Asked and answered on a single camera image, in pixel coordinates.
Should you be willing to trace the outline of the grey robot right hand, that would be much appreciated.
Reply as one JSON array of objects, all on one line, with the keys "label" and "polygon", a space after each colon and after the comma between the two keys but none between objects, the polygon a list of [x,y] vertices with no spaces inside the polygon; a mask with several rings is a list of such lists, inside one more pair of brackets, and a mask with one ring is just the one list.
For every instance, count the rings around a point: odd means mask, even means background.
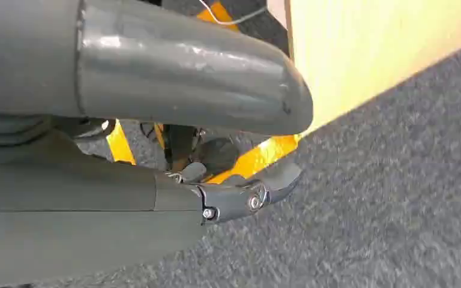
[{"label": "grey robot right hand", "polygon": [[143,1],[0,1],[0,286],[144,263],[286,198],[301,176],[210,184],[82,152],[118,119],[272,136],[304,131],[310,90],[278,48]]}]

